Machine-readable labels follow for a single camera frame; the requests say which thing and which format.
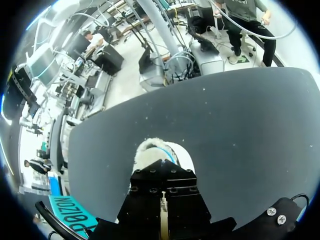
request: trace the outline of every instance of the person's hand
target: person's hand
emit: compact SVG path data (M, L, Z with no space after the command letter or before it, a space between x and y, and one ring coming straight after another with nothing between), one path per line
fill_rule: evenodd
M269 25L270 24L270 17L269 17L269 14L264 14L263 16L262 16L262 21L263 21L263 23L264 23L264 25Z
M214 13L213 13L213 16L217 19L221 19L222 18L222 15L220 13L219 10L215 10Z

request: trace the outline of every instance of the gray curved panel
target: gray curved panel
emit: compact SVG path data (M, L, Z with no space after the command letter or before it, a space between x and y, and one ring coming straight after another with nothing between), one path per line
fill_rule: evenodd
M234 217L240 227L281 197L314 193L319 105L314 79L297 68L228 71L146 93L71 132L71 194L114 221L137 146L158 137L190 153L211 220Z

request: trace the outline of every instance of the sneaker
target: sneaker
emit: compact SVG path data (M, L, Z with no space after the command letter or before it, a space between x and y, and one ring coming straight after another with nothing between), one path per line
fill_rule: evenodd
M241 57L241 54L239 56L233 54L232 56L229 57L229 63L230 64L237 64L239 58Z

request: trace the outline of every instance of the person's leg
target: person's leg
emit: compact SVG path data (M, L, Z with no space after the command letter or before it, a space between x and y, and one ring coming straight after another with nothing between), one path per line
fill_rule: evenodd
M258 21L250 21L247 27L248 30L256 34L266 37L274 37L274 35ZM266 67L270 67L276 51L276 40L265 38L261 38L261 40L264 42L264 54L262 62Z
M240 22L239 18L231 17L236 23ZM232 22L228 21L228 30L227 34L229 36L230 44L234 48L234 54L236 56L241 55L241 36L240 36L241 29L234 25Z

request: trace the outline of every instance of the gray shirt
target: gray shirt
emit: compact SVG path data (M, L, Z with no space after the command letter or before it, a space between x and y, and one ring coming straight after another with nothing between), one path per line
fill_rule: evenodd
M257 8L262 12L267 7L260 0L215 0L218 4L226 5L230 17L243 19L247 22L257 21Z

